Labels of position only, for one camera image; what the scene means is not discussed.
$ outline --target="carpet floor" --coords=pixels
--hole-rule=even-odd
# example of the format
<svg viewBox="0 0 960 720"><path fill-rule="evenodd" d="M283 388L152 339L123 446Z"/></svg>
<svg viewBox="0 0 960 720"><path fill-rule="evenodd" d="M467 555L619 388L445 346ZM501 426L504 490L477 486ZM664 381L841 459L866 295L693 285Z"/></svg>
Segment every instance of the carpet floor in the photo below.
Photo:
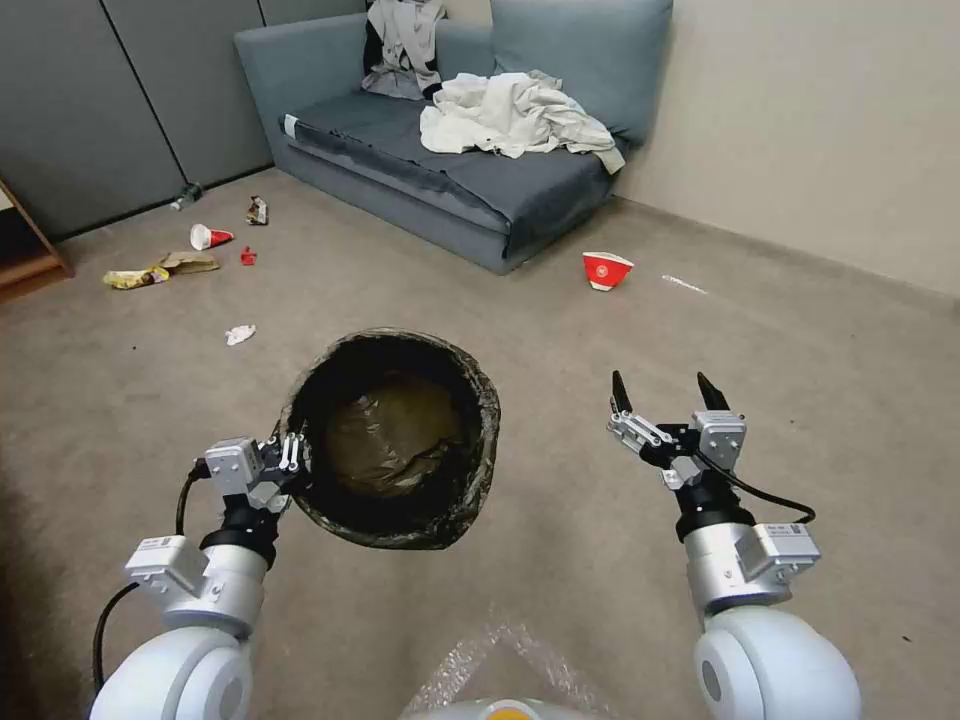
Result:
<svg viewBox="0 0 960 720"><path fill-rule="evenodd" d="M270 205L268 227L243 224L252 194ZM101 284L188 249L194 222L237 233L214 251L222 269L130 292ZM239 262L245 245L254 267ZM700 407L706 372L747 417L744 479L818 510L824 558L785 609L849 659L864 717L957 717L951 301L625 202L497 277L276 170L63 249L75 278L0 306L5 717L87 711L97 614L137 542L172 532L192 459L221 438L263 437L329 343L384 325L460 345L496 384L493 489L436 553L353 546L292 509L253 647L254 717L396 718L458 643L489 649L493 633L487 661L438 692L705 718L676 506L605 431L614 368L637 411L663 422ZM595 292L584 250L637 267ZM248 323L256 335L227 347L224 331ZM746 505L760 520L793 516ZM218 512L198 486L188 534ZM160 630L150 599L130 596L108 628L108 672Z"/></svg>

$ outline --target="black trash bag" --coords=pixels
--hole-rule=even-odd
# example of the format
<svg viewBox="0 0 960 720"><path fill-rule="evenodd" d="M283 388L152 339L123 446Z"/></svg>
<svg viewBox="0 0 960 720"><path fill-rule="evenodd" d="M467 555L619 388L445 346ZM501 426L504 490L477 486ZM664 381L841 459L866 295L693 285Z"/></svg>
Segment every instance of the black trash bag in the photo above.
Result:
<svg viewBox="0 0 960 720"><path fill-rule="evenodd" d="M295 499L315 523L359 545L436 550L460 539L490 491L500 400L460 348L378 328L334 343L278 428L304 434Z"/></svg>

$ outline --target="wooden shelf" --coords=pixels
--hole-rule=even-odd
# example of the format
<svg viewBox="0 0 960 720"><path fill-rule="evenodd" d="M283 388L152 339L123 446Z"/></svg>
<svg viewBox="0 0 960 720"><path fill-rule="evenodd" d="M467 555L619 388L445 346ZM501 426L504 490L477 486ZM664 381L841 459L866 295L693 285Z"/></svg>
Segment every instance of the wooden shelf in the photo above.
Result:
<svg viewBox="0 0 960 720"><path fill-rule="evenodd" d="M73 271L0 181L0 302L72 277Z"/></svg>

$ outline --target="red paper cup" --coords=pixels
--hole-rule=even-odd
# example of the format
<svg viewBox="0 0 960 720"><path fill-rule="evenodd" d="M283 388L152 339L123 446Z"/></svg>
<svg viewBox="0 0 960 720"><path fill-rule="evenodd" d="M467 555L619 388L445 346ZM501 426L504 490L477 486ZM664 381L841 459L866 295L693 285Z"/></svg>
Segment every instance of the red paper cup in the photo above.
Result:
<svg viewBox="0 0 960 720"><path fill-rule="evenodd" d="M590 287L606 292L623 282L633 263L613 253L589 252L583 254L583 267Z"/></svg>
<svg viewBox="0 0 960 720"><path fill-rule="evenodd" d="M197 223L190 228L190 244L197 252L209 250L217 245L233 240L233 233L226 230L211 230L206 225Z"/></svg>

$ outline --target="bubble wrap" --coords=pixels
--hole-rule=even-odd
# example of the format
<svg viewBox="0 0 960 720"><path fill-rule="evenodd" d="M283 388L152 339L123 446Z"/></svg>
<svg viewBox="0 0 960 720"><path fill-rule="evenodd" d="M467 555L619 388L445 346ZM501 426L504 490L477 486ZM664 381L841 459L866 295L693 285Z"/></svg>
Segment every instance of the bubble wrap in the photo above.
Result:
<svg viewBox="0 0 960 720"><path fill-rule="evenodd" d="M463 638L407 704L401 717L438 710L458 700L459 693L497 645L526 661L534 672L566 698L568 707L617 720L622 717L599 690L523 623L489 620L476 635Z"/></svg>

